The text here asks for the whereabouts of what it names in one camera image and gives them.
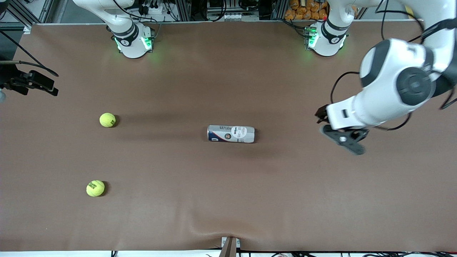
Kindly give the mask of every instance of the metal frame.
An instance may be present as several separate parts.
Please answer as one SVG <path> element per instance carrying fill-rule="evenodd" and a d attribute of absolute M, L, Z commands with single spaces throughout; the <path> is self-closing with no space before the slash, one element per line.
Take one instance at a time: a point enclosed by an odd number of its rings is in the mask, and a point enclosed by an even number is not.
<path fill-rule="evenodd" d="M 54 3 L 54 0 L 46 0 L 44 2 L 43 9 L 41 10 L 40 17 L 38 18 L 40 23 L 46 22 L 46 19 L 48 18 L 49 13 L 50 13 L 50 8 L 53 5 L 53 3 Z"/>
<path fill-rule="evenodd" d="M 284 18 L 287 9 L 289 8 L 288 0 L 277 0 L 273 6 L 273 12 L 271 13 L 271 19 Z"/>
<path fill-rule="evenodd" d="M 187 0 L 176 0 L 180 21 L 191 21 L 191 3 Z"/>
<path fill-rule="evenodd" d="M 11 0 L 8 11 L 27 29 L 31 29 L 35 23 L 40 23 L 39 19 L 19 0 Z"/>
<path fill-rule="evenodd" d="M 6 10 L 11 16 L 18 20 L 9 10 Z M 21 31 L 24 29 L 24 25 L 19 22 L 0 22 L 1 31 Z"/>

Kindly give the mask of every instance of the green led light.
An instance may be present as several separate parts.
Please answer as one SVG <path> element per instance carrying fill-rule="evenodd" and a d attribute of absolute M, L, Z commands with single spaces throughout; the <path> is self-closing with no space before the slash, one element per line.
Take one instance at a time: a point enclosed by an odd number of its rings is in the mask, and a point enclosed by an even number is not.
<path fill-rule="evenodd" d="M 117 41 L 116 38 L 114 38 L 114 41 L 116 42 L 117 49 L 119 49 L 119 51 L 121 51 L 121 46 L 119 45 L 119 42 Z"/>
<path fill-rule="evenodd" d="M 151 39 L 150 38 L 141 37 L 141 41 L 143 42 L 143 45 L 147 50 L 152 48 L 152 43 L 151 43 Z"/>
<path fill-rule="evenodd" d="M 312 36 L 310 38 L 308 46 L 311 48 L 315 47 L 318 39 L 319 39 L 319 34 L 315 33 L 314 36 Z"/>

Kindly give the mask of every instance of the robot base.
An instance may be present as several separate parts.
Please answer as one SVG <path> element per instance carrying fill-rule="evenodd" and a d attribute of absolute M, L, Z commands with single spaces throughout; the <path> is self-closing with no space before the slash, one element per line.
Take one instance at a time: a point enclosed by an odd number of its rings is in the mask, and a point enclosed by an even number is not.
<path fill-rule="evenodd" d="M 124 46 L 117 42 L 117 48 L 120 53 L 126 57 L 136 59 L 142 57 L 145 53 L 152 53 L 154 47 L 155 30 L 142 24 L 135 23 L 138 26 L 138 36 L 130 46 Z"/>
<path fill-rule="evenodd" d="M 320 23 L 317 22 L 304 28 L 305 48 L 306 50 L 313 50 L 321 56 L 327 57 L 335 55 L 343 47 L 346 35 L 341 40 L 335 37 L 332 40 L 337 40 L 337 43 L 330 43 L 329 40 L 322 35 L 321 27 Z"/>

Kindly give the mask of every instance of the black cable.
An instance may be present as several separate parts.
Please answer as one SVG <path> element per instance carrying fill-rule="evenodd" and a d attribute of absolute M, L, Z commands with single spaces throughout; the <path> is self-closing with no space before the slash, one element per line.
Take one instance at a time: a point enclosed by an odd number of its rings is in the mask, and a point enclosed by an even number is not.
<path fill-rule="evenodd" d="M 122 7 L 116 2 L 116 0 L 113 0 L 113 2 L 119 7 L 119 9 L 121 9 L 123 12 L 127 13 L 128 15 L 130 15 L 130 17 L 133 16 L 133 17 L 139 18 L 140 21 L 141 21 L 141 19 L 149 19 L 149 20 L 151 20 L 151 21 L 154 21 L 155 23 L 158 23 L 154 18 L 143 18 L 143 17 L 141 17 L 141 16 L 137 16 L 137 15 L 128 13 L 124 8 L 122 8 Z"/>
<path fill-rule="evenodd" d="M 162 21 L 159 24 L 159 28 L 157 29 L 157 33 L 154 35 L 154 39 L 156 39 L 159 36 L 160 28 L 162 27 L 162 23 L 164 23 L 164 21 Z"/>
<path fill-rule="evenodd" d="M 220 19 L 222 19 L 222 17 L 224 17 L 225 15 L 225 12 L 227 11 L 227 3 L 225 2 L 225 0 L 221 0 L 222 1 L 222 5 L 221 5 L 221 14 L 219 15 L 219 17 L 214 20 L 214 21 L 218 21 Z"/>
<path fill-rule="evenodd" d="M 205 0 L 201 0 L 200 1 L 200 6 L 199 6 L 199 9 L 200 9 L 200 15 L 202 16 L 202 18 L 205 20 L 205 21 L 208 21 L 208 17 L 203 14 L 203 10 L 206 8 L 203 6 L 203 3 L 204 3 Z"/>
<path fill-rule="evenodd" d="M 43 70 L 46 70 L 47 72 L 53 74 L 55 73 L 55 71 L 51 70 L 50 68 L 46 68 L 45 66 L 43 65 L 40 65 L 40 64 L 34 64 L 34 63 L 29 63 L 29 62 L 23 62 L 23 61 L 19 61 L 19 64 L 25 64 L 25 65 L 30 65 L 30 66 L 35 66 L 35 67 L 38 67 L 38 68 L 42 68 Z"/>
<path fill-rule="evenodd" d="M 243 5 L 243 1 L 242 0 L 238 0 L 238 6 L 243 9 L 243 10 L 246 10 L 246 11 L 255 11 L 257 9 L 259 9 L 259 2 L 257 2 L 257 5 L 256 6 L 248 6 L 248 5 Z"/>
<path fill-rule="evenodd" d="M 0 33 L 5 36 L 7 39 L 9 39 L 11 42 L 13 42 L 17 47 L 19 47 L 22 51 L 24 51 L 28 56 L 30 56 L 30 58 L 32 58 L 37 64 L 39 64 L 40 66 L 37 66 L 37 67 L 40 67 L 40 68 L 43 68 L 45 69 L 46 71 L 48 71 L 49 73 L 51 73 L 53 76 L 56 76 L 58 77 L 58 74 L 57 72 L 49 69 L 49 68 L 46 68 L 46 66 L 44 66 L 42 63 L 40 63 L 40 61 L 38 61 L 35 57 L 33 57 L 33 55 L 31 55 L 27 50 L 25 50 L 18 42 L 16 42 L 14 39 L 12 39 L 10 36 L 8 36 L 5 32 L 1 31 L 0 30 Z M 27 62 L 22 62 L 23 64 L 28 64 L 28 65 L 32 65 L 32 63 L 27 63 Z"/>
<path fill-rule="evenodd" d="M 418 18 L 416 18 L 414 15 L 409 14 L 409 13 L 407 13 L 407 12 L 405 12 L 405 11 L 387 10 L 387 11 L 377 11 L 377 12 L 375 12 L 375 13 L 386 13 L 386 12 L 390 12 L 390 13 L 402 13 L 402 14 L 409 15 L 409 16 L 411 16 L 411 17 L 417 22 L 417 24 L 420 26 L 421 34 L 422 34 L 422 33 L 424 32 L 424 30 L 425 30 L 424 25 L 420 22 L 420 20 L 419 20 Z M 415 37 L 415 38 L 409 40 L 408 42 L 412 42 L 412 41 L 414 41 L 414 40 L 416 40 L 416 39 L 418 39 L 418 38 L 420 38 L 420 37 L 422 37 L 422 36 L 419 35 L 419 36 L 417 36 L 417 37 Z"/>
<path fill-rule="evenodd" d="M 170 2 L 169 2 L 168 0 L 165 0 L 165 1 L 164 1 L 164 5 L 165 5 L 165 8 L 167 9 L 167 11 L 170 12 L 171 18 L 173 18 L 173 20 L 175 20 L 175 21 L 179 21 L 178 17 L 176 17 L 175 14 L 173 13 L 173 9 L 172 9 L 171 6 L 170 6 Z"/>
<path fill-rule="evenodd" d="M 386 127 L 383 127 L 383 126 L 376 126 L 376 127 L 374 127 L 374 128 L 375 128 L 375 129 L 384 130 L 384 131 L 397 130 L 397 129 L 403 127 L 404 125 L 406 125 L 406 123 L 408 123 L 408 121 L 411 119 L 411 116 L 413 116 L 413 113 L 412 113 L 412 112 L 408 113 L 408 116 L 407 116 L 406 119 L 403 121 L 403 123 L 400 124 L 400 125 L 398 125 L 398 126 L 395 127 L 395 128 L 386 128 Z"/>
<path fill-rule="evenodd" d="M 332 91 L 330 91 L 330 102 L 331 103 L 334 103 L 333 102 L 333 92 L 335 91 L 335 88 L 336 88 L 336 85 L 338 84 L 338 82 L 346 75 L 348 74 L 360 74 L 360 72 L 358 71 L 348 71 L 348 72 L 345 72 L 343 73 L 336 81 L 335 81 L 335 84 L 333 84 L 333 87 L 332 87 Z"/>
<path fill-rule="evenodd" d="M 384 8 L 383 21 L 381 22 L 381 38 L 384 40 L 384 21 L 386 20 L 387 6 L 389 5 L 389 0 L 386 0 L 386 8 Z"/>
<path fill-rule="evenodd" d="M 456 90 L 455 87 L 453 87 L 453 88 L 451 89 L 451 92 L 450 92 L 449 95 L 447 96 L 446 100 L 445 100 L 444 103 L 440 106 L 440 110 L 444 110 L 444 109 L 448 108 L 451 104 L 457 102 L 457 98 L 449 102 L 449 100 L 454 96 L 455 90 Z"/>
<path fill-rule="evenodd" d="M 273 20 L 274 21 L 282 21 L 283 23 L 286 23 L 288 26 L 291 26 L 293 28 L 298 28 L 298 29 L 304 29 L 305 28 L 305 27 L 294 25 L 293 23 L 291 24 L 291 23 L 287 22 L 286 20 L 284 20 L 282 18 L 274 18 Z"/>
<path fill-rule="evenodd" d="M 5 17 L 5 15 L 6 15 L 6 10 L 3 12 L 3 15 L 0 18 L 0 21 Z"/>

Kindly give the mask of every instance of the metal bracket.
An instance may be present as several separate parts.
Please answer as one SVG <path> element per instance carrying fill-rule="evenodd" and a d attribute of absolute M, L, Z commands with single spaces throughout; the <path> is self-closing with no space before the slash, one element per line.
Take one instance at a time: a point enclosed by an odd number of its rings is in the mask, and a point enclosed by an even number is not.
<path fill-rule="evenodd" d="M 347 129 L 343 132 L 333 130 L 330 125 L 324 125 L 321 128 L 322 134 L 333 140 L 337 145 L 340 145 L 355 155 L 363 155 L 365 148 L 359 144 L 368 135 L 368 129 Z"/>
<path fill-rule="evenodd" d="M 221 246 L 219 257 L 236 257 L 236 248 L 240 247 L 240 241 L 234 237 L 223 237 Z"/>
<path fill-rule="evenodd" d="M 305 50 L 307 51 L 311 51 L 312 47 L 316 45 L 316 41 L 319 37 L 316 30 L 316 27 L 313 27 L 312 25 L 303 29 L 303 35 L 305 35 Z"/>

